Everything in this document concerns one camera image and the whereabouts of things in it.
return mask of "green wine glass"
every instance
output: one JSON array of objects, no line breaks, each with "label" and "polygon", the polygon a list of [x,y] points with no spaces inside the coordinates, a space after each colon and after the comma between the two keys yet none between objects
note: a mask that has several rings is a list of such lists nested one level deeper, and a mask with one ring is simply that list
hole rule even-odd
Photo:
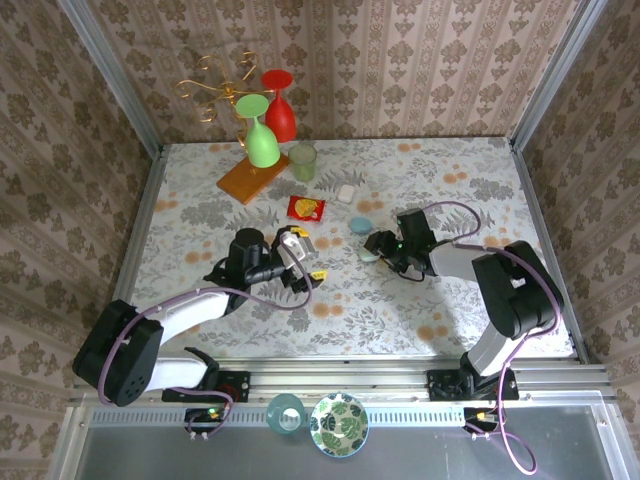
[{"label": "green wine glass", "polygon": [[269,100],[262,95],[245,95],[236,103],[236,111],[243,118],[253,118],[253,125],[244,141],[251,164],[258,168],[267,168],[280,159],[278,140],[269,127],[258,121],[260,115],[269,108]]}]

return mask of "glass cup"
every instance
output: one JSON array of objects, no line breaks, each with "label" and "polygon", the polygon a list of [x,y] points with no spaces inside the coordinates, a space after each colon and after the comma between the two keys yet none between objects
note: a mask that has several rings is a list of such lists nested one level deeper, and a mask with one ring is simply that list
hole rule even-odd
[{"label": "glass cup", "polygon": [[299,143],[289,150],[289,161],[293,176],[300,182],[309,182],[316,174],[316,157],[318,152],[313,145]]},{"label": "glass cup", "polygon": [[278,395],[267,407],[267,423],[274,432],[287,435],[306,422],[306,412],[298,397],[290,393]]}]

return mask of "red snack bag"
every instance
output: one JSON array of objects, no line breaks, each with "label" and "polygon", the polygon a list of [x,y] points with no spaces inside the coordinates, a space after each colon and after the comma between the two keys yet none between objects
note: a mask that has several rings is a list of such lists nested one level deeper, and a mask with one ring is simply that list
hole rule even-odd
[{"label": "red snack bag", "polygon": [[324,212],[324,200],[291,195],[287,216],[305,222],[319,222]]}]

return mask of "small bowl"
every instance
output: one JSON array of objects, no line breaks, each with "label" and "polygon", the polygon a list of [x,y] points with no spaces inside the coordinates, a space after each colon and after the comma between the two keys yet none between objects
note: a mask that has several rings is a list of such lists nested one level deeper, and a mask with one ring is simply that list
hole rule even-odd
[{"label": "small bowl", "polygon": [[350,457],[362,448],[369,433],[369,418],[362,404],[346,393],[327,395],[309,418],[311,439],[330,457]]}]

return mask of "wooden base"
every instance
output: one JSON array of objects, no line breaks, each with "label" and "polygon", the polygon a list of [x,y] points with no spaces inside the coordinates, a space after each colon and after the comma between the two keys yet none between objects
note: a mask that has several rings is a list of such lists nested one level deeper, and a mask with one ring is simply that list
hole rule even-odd
[{"label": "wooden base", "polygon": [[283,153],[280,154],[280,160],[269,168],[254,167],[249,162],[249,157],[244,157],[216,185],[240,203],[246,205],[264,187],[269,185],[282,170],[287,168],[287,165],[289,165],[289,157]]}]

